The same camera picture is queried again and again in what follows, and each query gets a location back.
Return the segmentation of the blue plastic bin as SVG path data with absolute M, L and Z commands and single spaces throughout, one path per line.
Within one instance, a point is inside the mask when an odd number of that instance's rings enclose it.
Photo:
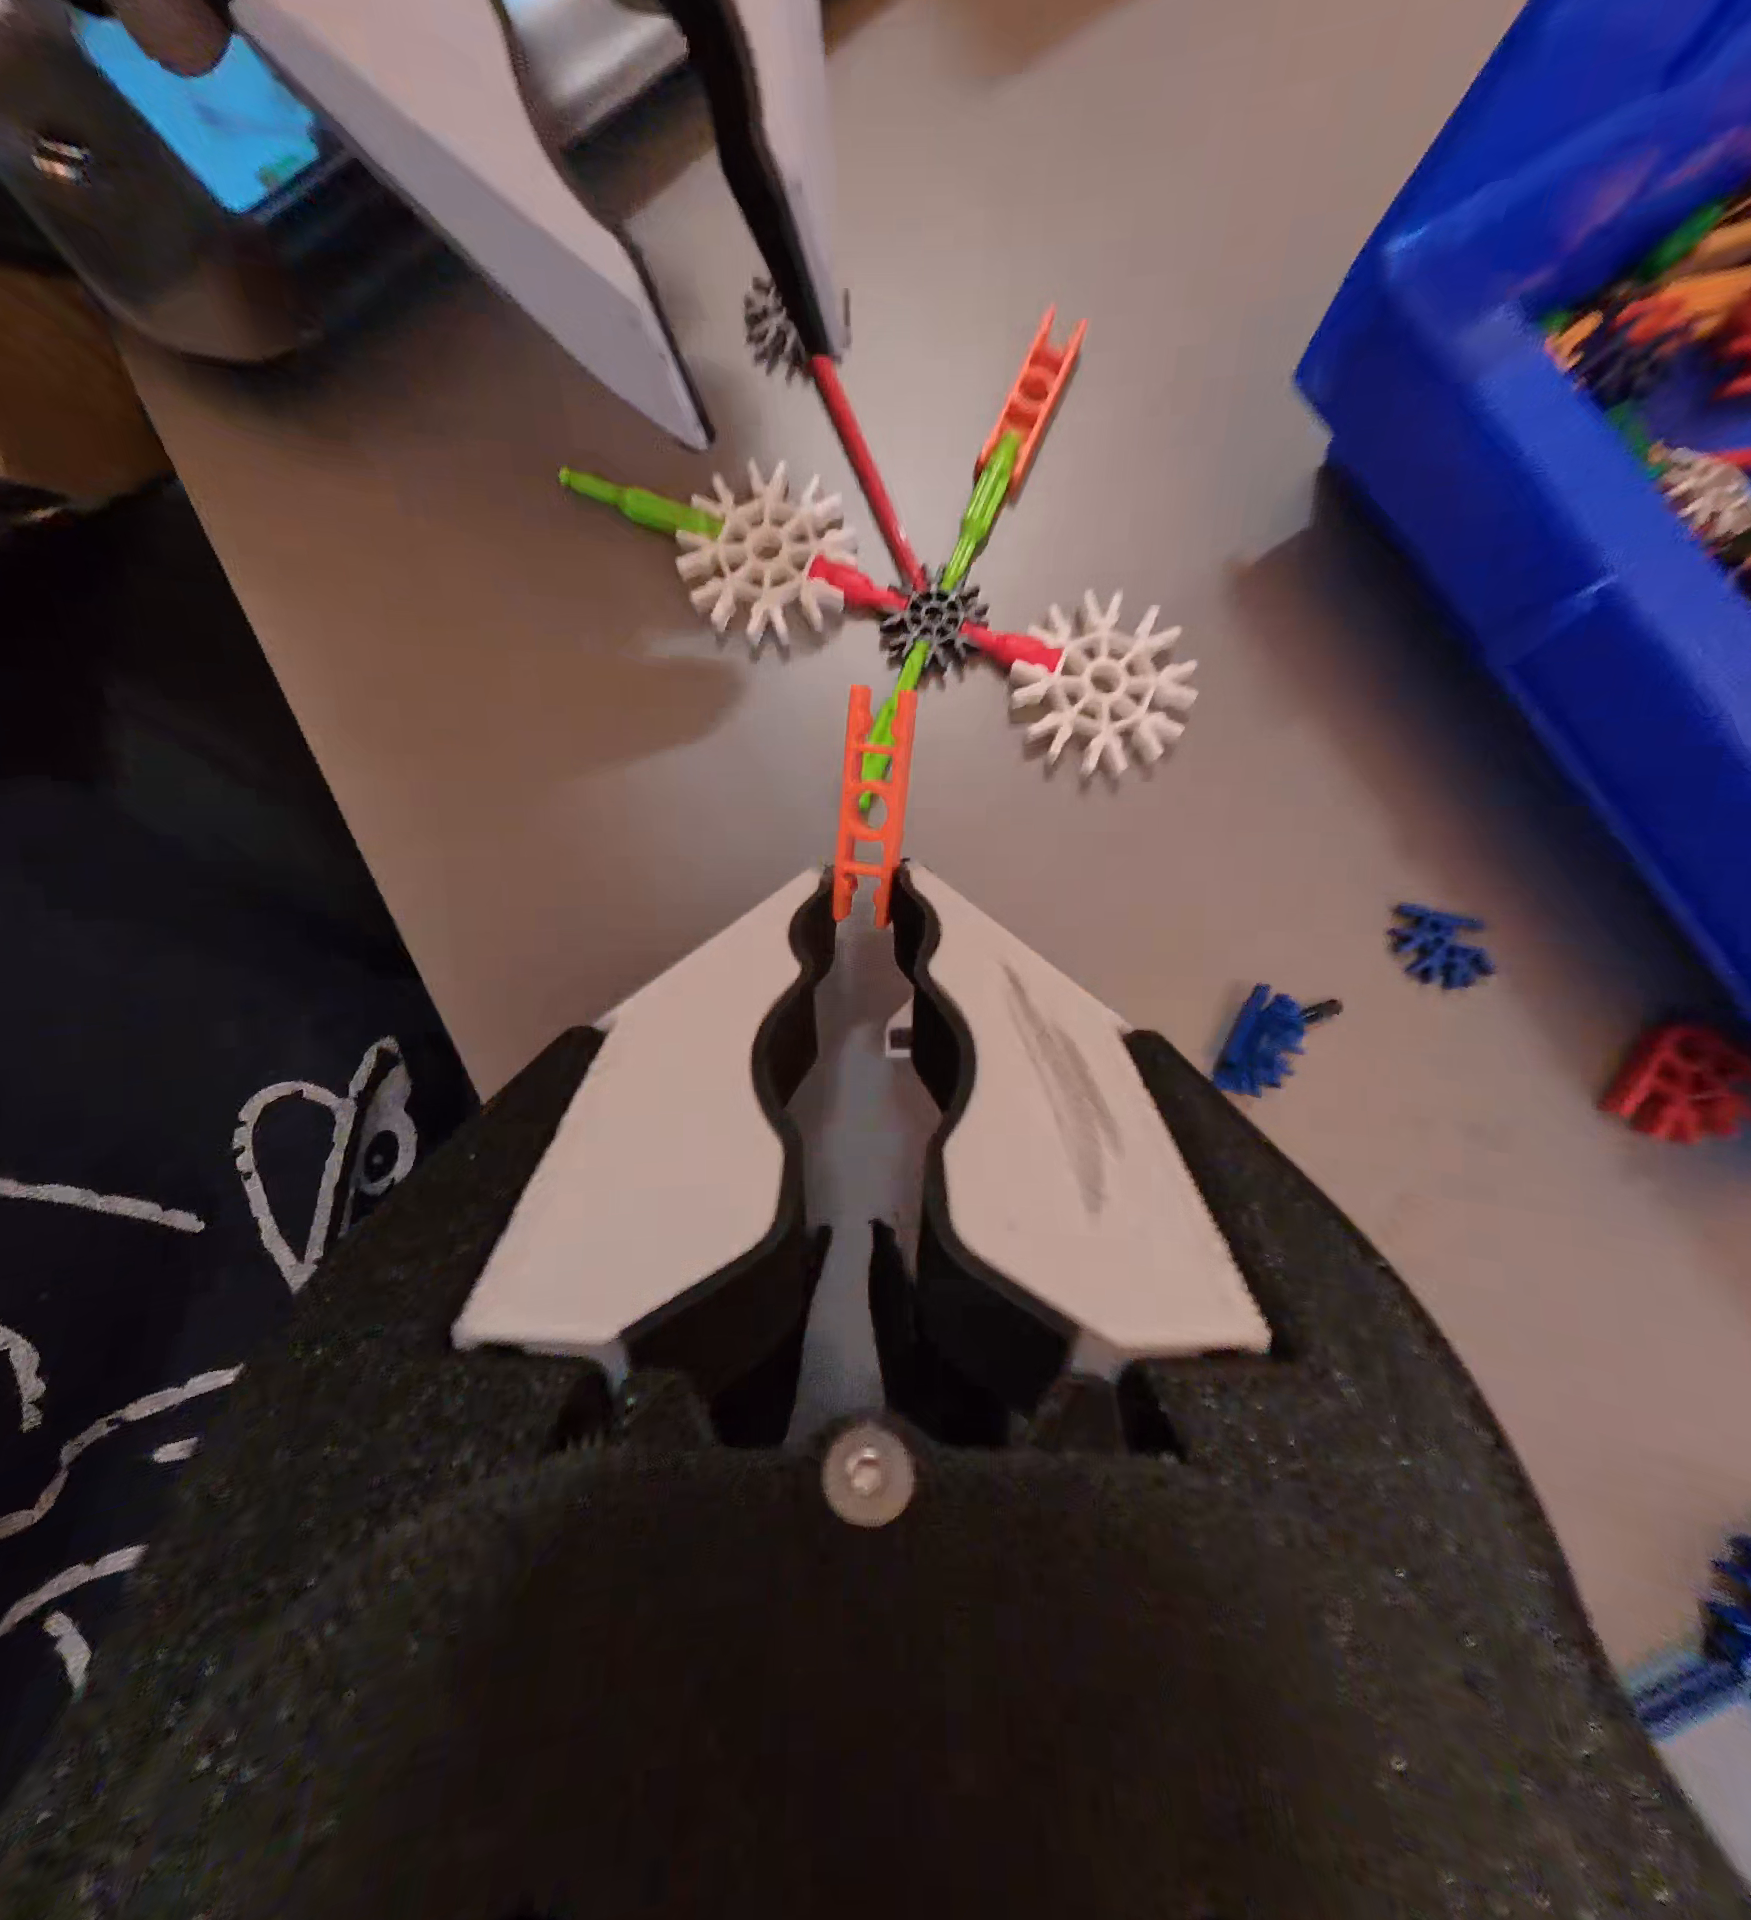
M 1525 5 L 1297 386 L 1751 1031 L 1751 608 L 1531 330 L 1747 175 L 1751 5 Z

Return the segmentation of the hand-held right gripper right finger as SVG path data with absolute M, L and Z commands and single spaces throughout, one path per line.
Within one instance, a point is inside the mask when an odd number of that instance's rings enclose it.
M 968 1378 L 1267 1357 L 1271 1328 L 1114 1009 L 924 864 L 894 882 L 936 1104 L 918 1315 Z

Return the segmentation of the dark grey snowflake connector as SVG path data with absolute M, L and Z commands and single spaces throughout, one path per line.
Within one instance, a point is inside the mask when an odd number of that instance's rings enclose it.
M 774 280 L 754 277 L 744 295 L 744 342 L 750 361 L 766 375 L 808 379 L 812 356 Z

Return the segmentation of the pile of colourful construction pieces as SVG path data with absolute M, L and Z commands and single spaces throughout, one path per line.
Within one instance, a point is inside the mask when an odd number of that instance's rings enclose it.
M 1535 333 L 1751 613 L 1751 177 Z

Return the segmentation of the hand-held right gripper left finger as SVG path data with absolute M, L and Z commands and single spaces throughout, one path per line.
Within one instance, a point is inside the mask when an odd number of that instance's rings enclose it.
M 832 888 L 796 873 L 584 1031 L 598 1047 L 454 1345 L 740 1381 L 798 1333 L 792 1095 L 816 1065 Z

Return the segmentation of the person's dark printed t-shirt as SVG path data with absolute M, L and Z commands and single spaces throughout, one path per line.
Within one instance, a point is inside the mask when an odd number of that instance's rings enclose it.
M 0 1811 L 260 1345 L 474 1113 L 172 488 L 0 480 Z

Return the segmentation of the blue snowflake connector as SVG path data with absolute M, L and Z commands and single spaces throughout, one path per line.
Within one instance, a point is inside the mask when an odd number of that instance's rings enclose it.
M 1495 973 L 1487 948 L 1479 945 L 1485 922 L 1473 917 L 1399 903 L 1391 908 L 1389 952 L 1405 977 L 1421 986 L 1463 993 Z

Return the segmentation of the white snowflake connector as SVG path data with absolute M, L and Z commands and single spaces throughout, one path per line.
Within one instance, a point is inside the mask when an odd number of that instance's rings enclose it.
M 1184 737 L 1200 665 L 1156 604 L 1130 615 L 1120 590 L 1088 588 L 1076 607 L 1056 604 L 1034 639 L 1048 658 L 1008 671 L 1008 709 L 1028 756 L 1068 763 L 1086 784 L 1116 783 L 1136 765 L 1162 763 Z
M 754 653 L 792 647 L 792 626 L 822 634 L 846 613 L 842 588 L 818 564 L 856 564 L 856 534 L 842 498 L 820 478 L 792 487 L 790 468 L 746 467 L 744 484 L 716 475 L 692 498 L 696 526 L 674 532 L 676 570 L 694 611 L 720 634 L 740 634 Z

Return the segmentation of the black snowflake connector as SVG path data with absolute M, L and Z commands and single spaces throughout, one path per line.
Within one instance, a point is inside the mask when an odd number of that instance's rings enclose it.
M 900 671 L 914 653 L 924 653 L 922 677 L 942 680 L 962 671 L 976 651 L 968 626 L 986 623 L 986 603 L 976 584 L 924 586 L 880 620 L 880 645 L 888 666 Z

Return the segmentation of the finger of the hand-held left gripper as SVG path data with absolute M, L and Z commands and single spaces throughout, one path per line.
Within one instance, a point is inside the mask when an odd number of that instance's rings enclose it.
M 488 2 L 236 2 L 234 27 L 364 164 L 588 375 L 686 449 L 712 427 L 638 255 L 532 118 Z
M 666 2 L 712 114 L 724 179 L 808 356 L 848 347 L 836 148 L 818 2 Z

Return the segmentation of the wooden furniture panel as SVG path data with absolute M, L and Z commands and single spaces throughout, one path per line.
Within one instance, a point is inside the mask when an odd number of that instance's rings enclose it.
M 0 264 L 0 478 L 94 509 L 170 475 L 118 339 L 86 293 Z

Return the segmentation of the red fan-shaped connector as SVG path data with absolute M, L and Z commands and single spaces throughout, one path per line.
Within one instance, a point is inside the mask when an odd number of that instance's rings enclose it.
M 1633 1042 L 1597 1109 L 1649 1140 L 1731 1140 L 1751 1123 L 1751 1050 L 1701 1021 L 1661 1021 Z

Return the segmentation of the orange plastic strip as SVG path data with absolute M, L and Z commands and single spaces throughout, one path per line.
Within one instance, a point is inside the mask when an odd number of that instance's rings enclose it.
M 902 867 L 906 814 L 888 826 L 868 828 L 858 822 L 858 760 L 876 718 L 872 690 L 856 684 L 848 704 L 846 735 L 840 769 L 840 806 L 834 854 L 834 917 L 838 922 L 850 919 L 858 887 L 874 888 L 874 925 L 886 931 L 890 926 L 890 903 L 896 874 Z
M 1000 480 L 1008 502 L 1020 498 L 1038 453 L 1070 390 L 1088 335 L 1082 318 L 1068 337 L 1056 333 L 1056 309 L 1050 307 L 1034 330 L 1030 349 L 1010 382 L 996 420 L 984 436 L 976 461 L 976 480 Z

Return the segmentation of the long red rod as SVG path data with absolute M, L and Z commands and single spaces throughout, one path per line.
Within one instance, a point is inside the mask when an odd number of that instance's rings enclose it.
M 874 459 L 868 436 L 842 382 L 838 363 L 826 352 L 816 352 L 810 359 L 808 369 L 810 382 L 836 433 L 840 450 L 848 461 L 858 490 L 862 492 L 864 504 L 876 523 L 900 583 L 912 590 L 924 588 L 928 584 L 928 572 L 902 526 L 900 515 L 888 492 L 888 483 Z

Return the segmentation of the dark blue double connector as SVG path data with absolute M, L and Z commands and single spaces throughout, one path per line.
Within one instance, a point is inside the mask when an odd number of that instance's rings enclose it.
M 1309 1031 L 1341 1013 L 1337 999 L 1303 1005 L 1257 983 L 1224 1036 L 1212 1071 L 1214 1084 L 1237 1097 L 1275 1092 L 1291 1078 Z

